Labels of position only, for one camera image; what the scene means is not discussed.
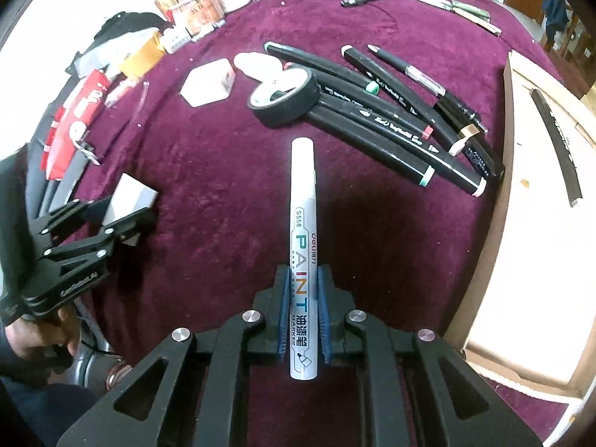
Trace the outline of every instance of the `wooden floor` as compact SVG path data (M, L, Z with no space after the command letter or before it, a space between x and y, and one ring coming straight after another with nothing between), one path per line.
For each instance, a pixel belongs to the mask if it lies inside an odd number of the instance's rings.
M588 93L591 84L585 81L580 71L570 62L559 57L554 50L551 50L548 56L559 74L561 74L565 87L578 99L584 97Z

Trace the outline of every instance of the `maroon velvet cloth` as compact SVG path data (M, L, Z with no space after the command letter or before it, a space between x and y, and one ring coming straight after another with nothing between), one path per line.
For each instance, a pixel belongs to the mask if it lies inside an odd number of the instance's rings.
M499 150L504 135L503 70L515 49L556 75L515 17L489 0L461 0L491 13L500 38L469 21L413 0L342 8L340 0L262 0L232 13L227 25L166 56L92 125L91 166L76 196L111 193L129 173L160 193L156 230L127 257L112 283L88 302L109 341L137 362L177 327L205 331L249 308L288 262L290 148L315 143L320 263L336 284L387 325L444 331L475 268L495 190L473 198L442 178L420 188L306 123L270 130L246 101L256 83L238 73L230 97L192 108L180 96L189 71L269 40L343 63L340 49L379 45L451 89L484 118ZM399 76L429 103L431 94ZM524 397L507 401L546 438L564 406ZM250 445L358 445L354 372L320 371L311 382L287 368L251 378Z

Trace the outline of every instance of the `black cord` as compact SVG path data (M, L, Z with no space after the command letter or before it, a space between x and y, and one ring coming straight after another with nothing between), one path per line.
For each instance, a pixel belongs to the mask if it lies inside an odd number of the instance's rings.
M91 346L89 343L87 343L86 341L83 341L83 340L81 340L80 343L84 346L87 346L87 348L89 348L94 353L99 353L101 355L106 355L106 356L120 356L118 353L114 353L112 351L105 351L105 350L99 349L95 346Z

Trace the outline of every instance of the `white paint marker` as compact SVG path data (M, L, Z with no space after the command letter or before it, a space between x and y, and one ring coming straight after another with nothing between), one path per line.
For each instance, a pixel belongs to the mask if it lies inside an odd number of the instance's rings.
M317 376L317 195L315 151L307 137L292 142L290 192L290 375Z

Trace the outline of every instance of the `open box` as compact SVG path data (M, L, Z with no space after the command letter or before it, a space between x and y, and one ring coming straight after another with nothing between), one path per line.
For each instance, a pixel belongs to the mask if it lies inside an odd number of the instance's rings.
M534 88L567 136L583 194L573 208ZM479 374L568 403L568 424L596 378L596 118L517 52L505 69L505 100L505 178L445 339Z

